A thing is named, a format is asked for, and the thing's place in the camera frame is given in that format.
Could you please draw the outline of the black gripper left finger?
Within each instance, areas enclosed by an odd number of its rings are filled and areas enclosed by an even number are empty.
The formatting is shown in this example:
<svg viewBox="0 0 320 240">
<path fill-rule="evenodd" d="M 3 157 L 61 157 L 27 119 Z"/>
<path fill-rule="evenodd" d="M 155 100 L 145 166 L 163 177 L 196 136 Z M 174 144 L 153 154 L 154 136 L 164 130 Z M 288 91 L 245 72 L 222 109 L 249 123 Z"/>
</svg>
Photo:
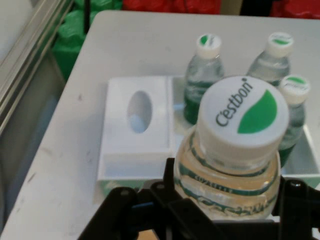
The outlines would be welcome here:
<svg viewBox="0 0 320 240">
<path fill-rule="evenodd" d="M 80 240 L 136 240 L 152 230 L 160 240 L 212 240 L 215 225 L 189 198 L 174 189 L 174 158 L 163 179 L 136 191 L 114 188 L 79 236 Z"/>
</svg>

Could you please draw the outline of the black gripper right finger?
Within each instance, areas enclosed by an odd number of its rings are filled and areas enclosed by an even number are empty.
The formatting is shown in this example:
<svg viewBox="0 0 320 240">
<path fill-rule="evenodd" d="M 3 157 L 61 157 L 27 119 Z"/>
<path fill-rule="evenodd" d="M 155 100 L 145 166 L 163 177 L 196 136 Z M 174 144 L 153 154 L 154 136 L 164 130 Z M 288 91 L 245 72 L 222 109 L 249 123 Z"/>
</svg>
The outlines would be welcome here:
<svg viewBox="0 0 320 240">
<path fill-rule="evenodd" d="M 320 191 L 298 178 L 280 178 L 272 216 L 280 217 L 278 240 L 315 240 L 320 228 Z"/>
</svg>

